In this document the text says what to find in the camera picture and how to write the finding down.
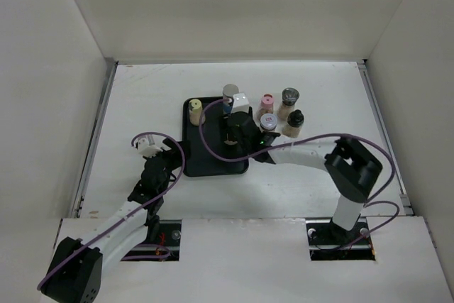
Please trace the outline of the yellow cap spice bottle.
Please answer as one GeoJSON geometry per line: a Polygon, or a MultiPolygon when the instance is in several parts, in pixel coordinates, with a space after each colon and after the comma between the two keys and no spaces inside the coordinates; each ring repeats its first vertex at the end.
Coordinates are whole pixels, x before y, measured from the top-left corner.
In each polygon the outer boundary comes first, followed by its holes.
{"type": "Polygon", "coordinates": [[[190,99],[188,103],[189,122],[194,126],[199,126],[204,122],[201,117],[203,106],[200,99],[190,99]]]}

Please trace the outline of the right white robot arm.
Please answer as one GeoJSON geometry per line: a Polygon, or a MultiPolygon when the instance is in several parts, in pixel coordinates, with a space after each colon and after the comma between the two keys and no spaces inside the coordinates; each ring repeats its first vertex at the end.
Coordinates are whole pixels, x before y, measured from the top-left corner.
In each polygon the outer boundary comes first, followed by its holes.
{"type": "Polygon", "coordinates": [[[228,116],[226,128],[242,152],[258,162],[327,172],[340,193],[329,235],[337,243],[354,236],[360,212],[382,172],[382,163],[359,140],[340,137],[333,142],[316,139],[298,144],[279,133],[261,131],[245,112],[228,116]]]}

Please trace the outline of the black grinder top bottle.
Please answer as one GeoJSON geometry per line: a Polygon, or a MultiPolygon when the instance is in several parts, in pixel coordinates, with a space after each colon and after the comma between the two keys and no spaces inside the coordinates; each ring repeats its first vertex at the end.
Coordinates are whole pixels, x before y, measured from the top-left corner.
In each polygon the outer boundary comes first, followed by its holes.
{"type": "Polygon", "coordinates": [[[238,144],[235,133],[229,128],[226,130],[226,137],[224,143],[227,146],[236,146],[238,144]]]}

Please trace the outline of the blue label silver cap bottle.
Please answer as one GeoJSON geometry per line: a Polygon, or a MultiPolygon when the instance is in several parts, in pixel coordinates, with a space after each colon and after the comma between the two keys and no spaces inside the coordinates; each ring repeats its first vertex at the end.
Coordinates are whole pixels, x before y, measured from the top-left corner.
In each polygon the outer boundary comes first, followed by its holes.
{"type": "Polygon", "coordinates": [[[233,105],[233,96],[239,93],[239,88],[235,84],[226,84],[223,87],[222,95],[223,95],[223,113],[230,114],[232,105],[233,105]]]}

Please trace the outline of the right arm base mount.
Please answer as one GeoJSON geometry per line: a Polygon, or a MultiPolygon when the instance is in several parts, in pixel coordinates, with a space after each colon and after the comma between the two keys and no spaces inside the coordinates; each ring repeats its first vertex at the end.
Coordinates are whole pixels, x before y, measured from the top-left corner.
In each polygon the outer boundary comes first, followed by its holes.
{"type": "Polygon", "coordinates": [[[353,229],[346,231],[330,219],[306,220],[309,256],[312,261],[375,261],[369,226],[365,218],[359,218],[353,229]]]}

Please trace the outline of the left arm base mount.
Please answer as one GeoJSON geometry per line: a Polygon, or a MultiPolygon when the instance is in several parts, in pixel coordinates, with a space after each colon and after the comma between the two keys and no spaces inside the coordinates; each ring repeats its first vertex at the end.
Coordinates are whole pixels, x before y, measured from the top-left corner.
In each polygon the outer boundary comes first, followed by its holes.
{"type": "Polygon", "coordinates": [[[145,240],[133,247],[122,261],[178,261],[182,240],[182,220],[162,220],[156,216],[147,227],[145,240]]]}

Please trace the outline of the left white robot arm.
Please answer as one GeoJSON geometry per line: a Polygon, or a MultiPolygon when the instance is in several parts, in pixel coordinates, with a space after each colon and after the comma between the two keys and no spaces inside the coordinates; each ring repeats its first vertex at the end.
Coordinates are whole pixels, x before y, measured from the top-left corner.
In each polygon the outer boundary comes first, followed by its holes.
{"type": "Polygon", "coordinates": [[[144,170],[121,208],[88,234],[66,237],[55,249],[38,291],[56,302],[93,302],[102,277],[136,245],[154,244],[164,195],[172,189],[191,155],[187,141],[164,137],[166,149],[145,159],[144,170]]]}

